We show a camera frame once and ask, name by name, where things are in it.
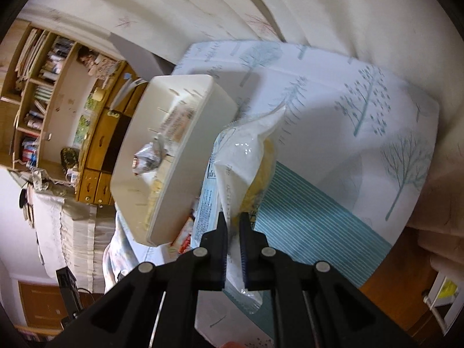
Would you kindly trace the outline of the clear bread snack bag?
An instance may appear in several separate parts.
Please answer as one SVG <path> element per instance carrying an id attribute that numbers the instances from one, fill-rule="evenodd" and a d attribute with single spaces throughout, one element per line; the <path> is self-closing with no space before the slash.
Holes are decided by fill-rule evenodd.
<path id="1" fill-rule="evenodd" d="M 249 291 L 244 285 L 239 217 L 245 212 L 255 223 L 274 176 L 285 113 L 286 104 L 281 103 L 268 113 L 239 119 L 220 132 L 204 174 L 190 237 L 190 247 L 199 247 L 201 237 L 216 229 L 223 212 L 228 231 L 226 293 L 250 314 L 262 306 L 263 292 Z"/>

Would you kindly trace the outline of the red white snack packet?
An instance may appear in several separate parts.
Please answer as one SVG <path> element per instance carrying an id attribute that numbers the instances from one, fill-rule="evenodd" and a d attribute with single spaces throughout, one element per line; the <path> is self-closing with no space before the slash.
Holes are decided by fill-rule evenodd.
<path id="1" fill-rule="evenodd" d="M 194 220 L 189 217 L 180 230 L 178 236 L 172 241 L 169 252 L 172 255 L 181 255 L 190 249 L 190 240 L 193 232 Z"/>

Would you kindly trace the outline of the red dates snack packet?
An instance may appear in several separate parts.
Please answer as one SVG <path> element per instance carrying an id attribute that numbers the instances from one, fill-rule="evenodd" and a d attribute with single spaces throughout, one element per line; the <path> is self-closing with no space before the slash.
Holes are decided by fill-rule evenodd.
<path id="1" fill-rule="evenodd" d="M 164 144 L 154 140 L 145 144 L 134 154 L 132 170 L 134 174 L 145 174 L 157 169 L 165 158 Z"/>

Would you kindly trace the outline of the red striped snack packet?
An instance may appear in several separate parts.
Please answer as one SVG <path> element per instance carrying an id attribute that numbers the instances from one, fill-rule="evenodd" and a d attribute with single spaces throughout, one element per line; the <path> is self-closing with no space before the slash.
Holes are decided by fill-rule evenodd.
<path id="1" fill-rule="evenodd" d="M 181 142 L 195 113 L 195 107 L 189 104 L 176 104 L 161 123 L 158 133 L 170 141 Z"/>

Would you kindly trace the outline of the brown wooden door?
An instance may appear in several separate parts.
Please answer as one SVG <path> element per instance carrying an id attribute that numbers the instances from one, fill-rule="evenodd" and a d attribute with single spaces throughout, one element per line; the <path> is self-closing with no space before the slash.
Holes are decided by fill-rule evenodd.
<path id="1" fill-rule="evenodd" d="M 19 294 L 26 323 L 31 328 L 61 329 L 67 317 L 60 288 L 57 285 L 19 282 Z"/>

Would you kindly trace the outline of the white lace covered cabinet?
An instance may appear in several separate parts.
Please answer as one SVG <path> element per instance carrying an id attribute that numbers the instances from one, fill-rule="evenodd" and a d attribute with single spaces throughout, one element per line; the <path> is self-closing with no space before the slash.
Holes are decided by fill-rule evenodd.
<path id="1" fill-rule="evenodd" d="M 71 196 L 29 189 L 39 258 L 47 276 L 70 268 L 77 285 L 103 293 L 103 253 L 115 232 L 116 208 L 77 202 Z"/>

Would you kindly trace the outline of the white plastic storage bin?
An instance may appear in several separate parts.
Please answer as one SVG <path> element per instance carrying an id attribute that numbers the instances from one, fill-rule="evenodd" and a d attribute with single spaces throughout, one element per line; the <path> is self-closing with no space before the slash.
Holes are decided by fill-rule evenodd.
<path id="1" fill-rule="evenodd" d="M 181 142 L 173 142 L 158 131 L 179 103 L 195 107 L 196 113 Z M 201 191 L 214 141 L 237 110 L 210 75 L 157 76 L 150 81 L 127 129 L 110 185 L 136 242 L 157 247 L 178 236 Z M 164 144 L 165 158 L 154 171 L 134 174 L 134 154 L 154 140 Z"/>

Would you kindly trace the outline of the tree print tablecloth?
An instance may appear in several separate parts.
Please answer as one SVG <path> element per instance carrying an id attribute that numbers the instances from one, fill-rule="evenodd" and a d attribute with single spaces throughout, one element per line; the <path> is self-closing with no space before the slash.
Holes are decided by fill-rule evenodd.
<path id="1" fill-rule="evenodd" d="M 258 229 L 292 258 L 326 259 L 363 285 L 425 182 L 435 101 L 372 64 L 286 43 L 198 43 L 175 71 L 211 75 L 242 115 L 288 103 Z"/>

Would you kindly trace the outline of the wooden desk with drawers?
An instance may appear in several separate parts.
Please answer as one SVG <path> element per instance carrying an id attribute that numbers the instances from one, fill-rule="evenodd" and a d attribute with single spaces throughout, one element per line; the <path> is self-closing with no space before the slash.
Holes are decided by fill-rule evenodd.
<path id="1" fill-rule="evenodd" d="M 75 200 L 85 204 L 110 205 L 113 197 L 110 182 L 120 147 L 135 109 L 146 85 L 136 86 L 126 96 L 111 104 L 125 83 L 138 75 L 126 62 L 121 62 L 103 88 L 103 99 L 97 102 L 96 115 L 90 119 L 90 128 L 79 154 L 79 177 L 75 186 Z"/>

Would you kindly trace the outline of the wooden bookshelf hutch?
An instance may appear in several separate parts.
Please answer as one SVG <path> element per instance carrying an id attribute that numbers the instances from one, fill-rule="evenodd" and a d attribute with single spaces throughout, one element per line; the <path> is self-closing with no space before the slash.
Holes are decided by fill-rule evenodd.
<path id="1" fill-rule="evenodd" d="M 31 163 L 64 177 L 65 151 L 79 157 L 96 115 L 92 93 L 121 62 L 15 20 L 1 42 L 1 165 L 23 170 Z"/>

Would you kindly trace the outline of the grey office chair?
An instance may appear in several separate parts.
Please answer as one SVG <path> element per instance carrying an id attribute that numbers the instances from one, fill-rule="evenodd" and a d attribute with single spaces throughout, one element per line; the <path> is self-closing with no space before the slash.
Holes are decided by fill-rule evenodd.
<path id="1" fill-rule="evenodd" d="M 135 71 L 135 74 L 138 76 L 137 78 L 133 78 L 132 75 L 124 75 L 126 82 L 119 89 L 109 107 L 110 110 L 116 111 L 116 107 L 120 102 L 122 102 L 128 93 L 140 85 L 149 83 L 155 76 L 165 75 L 165 71 L 159 62 L 159 58 L 139 45 L 114 33 L 110 34 L 109 41 L 124 57 L 129 66 L 131 66 L 131 68 Z"/>

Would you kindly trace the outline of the floral white curtain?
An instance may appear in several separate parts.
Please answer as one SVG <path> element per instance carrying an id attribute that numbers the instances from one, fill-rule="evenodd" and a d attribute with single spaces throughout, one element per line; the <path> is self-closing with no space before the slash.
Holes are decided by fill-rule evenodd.
<path id="1" fill-rule="evenodd" d="M 463 272 L 463 36 L 444 0 L 28 0 L 21 18 L 112 32 L 178 61 L 195 43 L 277 39 L 368 61 L 440 104 L 429 180 L 409 221 L 433 268 Z"/>

